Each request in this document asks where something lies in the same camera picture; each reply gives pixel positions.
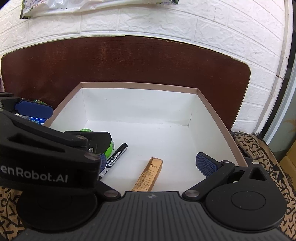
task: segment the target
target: brick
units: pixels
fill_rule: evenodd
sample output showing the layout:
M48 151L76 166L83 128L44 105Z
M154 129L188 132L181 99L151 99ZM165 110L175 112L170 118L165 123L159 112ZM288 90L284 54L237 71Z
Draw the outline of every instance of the brick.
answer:
M19 6L13 10L13 26L16 26L20 23L23 23L29 20L29 19L20 19L21 11L22 11L22 6Z
M244 96L244 102L264 106L268 97L268 90L261 89L260 87L249 84L246 94Z
M268 33L265 42L263 43L263 46L268 48L271 52L276 54L277 56L280 56L281 49L283 46L283 41L280 40L278 37L276 37L271 32Z
M284 0L273 0L276 5L278 5L282 10L285 10L285 1Z
M22 0L10 0L0 9L0 17L9 13L22 4Z
M235 120L231 131L242 131L248 134L252 134L256 127L256 124L256 121Z
M243 13L252 16L254 10L253 0L220 0L230 6L242 11Z
M277 5L273 0L255 0L261 7L272 14L282 24L285 23L284 0L277 1Z
M36 44L42 44L45 42L51 42L51 41L56 41L56 40L61 40L61 39L79 38L79 37L80 37L79 33L78 34L53 35L53 36L48 36L46 38L35 39L33 41L33 44L36 45Z
M250 83L271 90L275 73L269 72L254 64L249 64L249 67L251 69Z
M152 7L121 9L119 31L161 34L192 39L197 17L178 11Z
M9 12L0 18L0 33L5 32L6 30L12 27L13 22L13 12Z
M221 25L199 19L194 41L226 50L233 54L245 57L249 40Z
M267 10L256 3L253 18L275 34L279 39L283 39L284 26Z
M85 31L115 31L118 9L82 13L81 32Z
M247 59L272 72L276 72L279 63L278 56L253 41L250 42Z
M80 31L80 14L56 14L30 19L29 40L52 35L74 34Z
M264 44L267 41L267 36L269 36L269 31L266 28L234 9L229 11L228 27L260 44Z
M237 119L247 120L247 121L257 121L262 110L263 110L263 106L255 106L255 105L251 105L243 102L239 109Z
M20 24L15 28L0 35L0 52L24 43L28 40L28 22Z
M275 2L271 1L269 5L269 12L273 15L280 23L285 24L285 11L282 10Z
M229 8L217 0L182 0L164 7L187 12L226 25Z

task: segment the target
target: white plastic bag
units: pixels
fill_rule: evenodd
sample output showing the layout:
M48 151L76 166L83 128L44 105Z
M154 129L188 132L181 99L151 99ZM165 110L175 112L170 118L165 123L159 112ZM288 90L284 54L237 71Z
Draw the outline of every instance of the white plastic bag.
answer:
M21 18L142 3L178 4L178 0L23 0Z

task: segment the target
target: black marker pen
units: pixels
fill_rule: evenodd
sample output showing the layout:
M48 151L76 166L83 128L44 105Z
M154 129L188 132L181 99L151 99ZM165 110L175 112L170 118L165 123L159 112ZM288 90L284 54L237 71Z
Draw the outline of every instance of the black marker pen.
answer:
M118 158L122 155L122 153L125 152L125 150L128 148L128 145L126 143L123 143L110 158L107 160L105 169L99 174L98 180L101 180L102 177L106 174L106 172L109 171L109 169L113 166L113 164L118 160Z

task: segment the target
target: patterned fabric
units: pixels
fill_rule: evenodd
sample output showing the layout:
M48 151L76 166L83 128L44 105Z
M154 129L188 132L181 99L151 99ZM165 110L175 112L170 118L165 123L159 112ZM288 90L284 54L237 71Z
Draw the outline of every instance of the patterned fabric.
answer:
M11 188L0 187L0 225L1 234L7 240L14 239L25 228L17 215L17 200L19 199L21 191Z
M266 143L256 136L241 132L234 133L234 139L238 146L242 147L254 161L258 161L269 173L287 201L287 211L280 225L280 230L291 239L296 239L296 198L284 175L279 163Z

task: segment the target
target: logo on robot base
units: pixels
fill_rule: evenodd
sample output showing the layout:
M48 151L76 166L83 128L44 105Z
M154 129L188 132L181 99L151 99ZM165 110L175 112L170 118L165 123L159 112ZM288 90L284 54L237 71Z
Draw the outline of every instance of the logo on robot base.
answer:
M15 169L13 167L6 167L4 165L1 166L0 170L9 175L17 176L17 177L25 177L25 178L31 178L33 180L42 180L42 181L49 181L49 182L68 182L68 175L65 175L63 177L62 174L59 174L57 178L54 178L50 173L47 174L39 174L37 172L34 172L34 170L31 171L24 171L21 167L16 167Z

